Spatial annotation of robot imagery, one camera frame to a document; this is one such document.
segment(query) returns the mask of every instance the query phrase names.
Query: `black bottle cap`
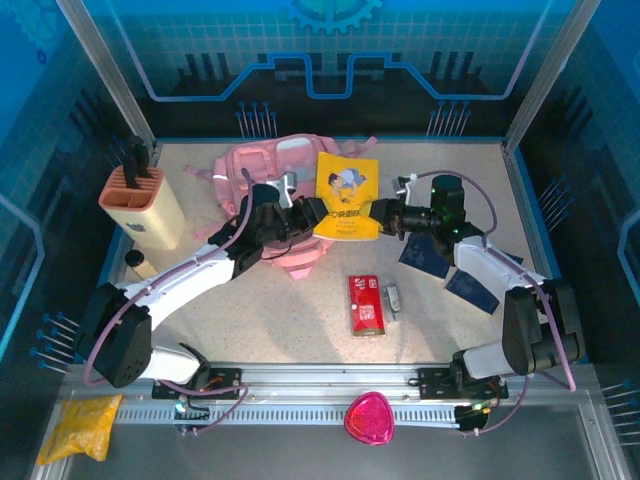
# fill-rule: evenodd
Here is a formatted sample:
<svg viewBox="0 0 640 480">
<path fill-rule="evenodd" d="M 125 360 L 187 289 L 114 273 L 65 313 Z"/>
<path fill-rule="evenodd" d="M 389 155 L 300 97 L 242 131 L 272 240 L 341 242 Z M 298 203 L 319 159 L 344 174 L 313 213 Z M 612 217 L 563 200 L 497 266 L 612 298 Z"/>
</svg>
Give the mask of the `black bottle cap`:
<svg viewBox="0 0 640 480">
<path fill-rule="evenodd" d="M 124 256 L 124 261 L 131 268 L 137 267 L 144 262 L 144 254 L 140 250 L 129 250 Z"/>
</svg>

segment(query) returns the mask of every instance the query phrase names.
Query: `yellow bag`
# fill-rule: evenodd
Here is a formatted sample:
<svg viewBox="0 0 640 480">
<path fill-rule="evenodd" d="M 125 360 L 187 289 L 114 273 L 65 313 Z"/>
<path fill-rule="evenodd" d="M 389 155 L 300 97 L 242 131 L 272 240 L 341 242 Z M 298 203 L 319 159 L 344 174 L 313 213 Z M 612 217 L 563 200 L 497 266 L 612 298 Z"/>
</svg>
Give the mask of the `yellow bag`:
<svg viewBox="0 0 640 480">
<path fill-rule="evenodd" d="M 76 453 L 103 462 L 107 458 L 111 426 L 122 395 L 65 400 L 62 420 L 42 447 L 37 465 L 47 465 Z"/>
</svg>

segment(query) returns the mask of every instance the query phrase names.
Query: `beige knife block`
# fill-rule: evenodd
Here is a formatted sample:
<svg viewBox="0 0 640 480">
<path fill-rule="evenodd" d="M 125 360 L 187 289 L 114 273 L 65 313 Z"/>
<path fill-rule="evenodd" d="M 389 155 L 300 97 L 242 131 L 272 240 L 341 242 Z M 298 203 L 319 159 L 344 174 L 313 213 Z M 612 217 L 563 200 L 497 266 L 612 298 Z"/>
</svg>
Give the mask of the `beige knife block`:
<svg viewBox="0 0 640 480">
<path fill-rule="evenodd" d="M 173 250 L 180 242 L 184 213 L 164 172 L 149 168 L 153 178 L 136 178 L 140 189 L 127 188 L 123 168 L 117 167 L 102 189 L 98 203 L 138 246 Z"/>
</svg>

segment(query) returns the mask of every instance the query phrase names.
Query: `blue gear graphic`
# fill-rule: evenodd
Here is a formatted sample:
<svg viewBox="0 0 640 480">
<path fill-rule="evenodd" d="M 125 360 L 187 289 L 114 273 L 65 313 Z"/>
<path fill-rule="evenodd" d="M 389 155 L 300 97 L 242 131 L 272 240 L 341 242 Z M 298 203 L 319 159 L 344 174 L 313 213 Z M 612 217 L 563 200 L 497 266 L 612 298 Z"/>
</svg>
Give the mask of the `blue gear graphic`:
<svg viewBox="0 0 640 480">
<path fill-rule="evenodd" d="M 291 20 L 300 27 L 311 27 L 314 33 L 324 30 L 328 35 L 336 30 L 347 33 L 348 27 L 359 28 L 360 22 L 372 17 L 371 11 L 381 7 L 381 0 L 283 0 Z"/>
<path fill-rule="evenodd" d="M 55 0 L 0 0 L 0 12 L 13 13 L 29 40 L 44 48 L 58 30 L 58 10 Z"/>
</svg>

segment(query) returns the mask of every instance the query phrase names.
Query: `pink backpack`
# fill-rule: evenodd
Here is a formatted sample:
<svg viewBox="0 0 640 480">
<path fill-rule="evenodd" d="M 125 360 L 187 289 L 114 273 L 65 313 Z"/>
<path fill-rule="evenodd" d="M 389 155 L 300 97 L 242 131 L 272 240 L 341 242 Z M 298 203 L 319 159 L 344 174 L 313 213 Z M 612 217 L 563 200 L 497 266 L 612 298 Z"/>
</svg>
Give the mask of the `pink backpack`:
<svg viewBox="0 0 640 480">
<path fill-rule="evenodd" d="M 246 168 L 256 182 L 277 180 L 287 171 L 295 172 L 298 188 L 291 198 L 295 200 L 300 196 L 312 197 L 316 190 L 316 164 L 319 152 L 357 157 L 376 141 L 371 137 L 363 145 L 358 145 L 350 140 L 344 142 L 340 148 L 330 137 L 291 135 L 236 145 L 224 157 L 214 161 L 213 171 L 187 167 L 187 172 L 213 182 L 218 203 L 227 218 L 232 218 L 239 211 L 240 202 L 248 191 L 247 182 L 240 173 L 241 169 Z M 194 236 L 202 238 L 210 233 L 213 233 L 212 225 L 207 225 L 196 231 Z M 288 242 L 265 247 L 263 258 L 272 265 L 283 267 L 289 275 L 298 280 L 309 274 L 315 262 L 332 243 L 330 240 L 313 237 L 312 232 L 308 232 L 296 239 L 289 252 Z"/>
</svg>

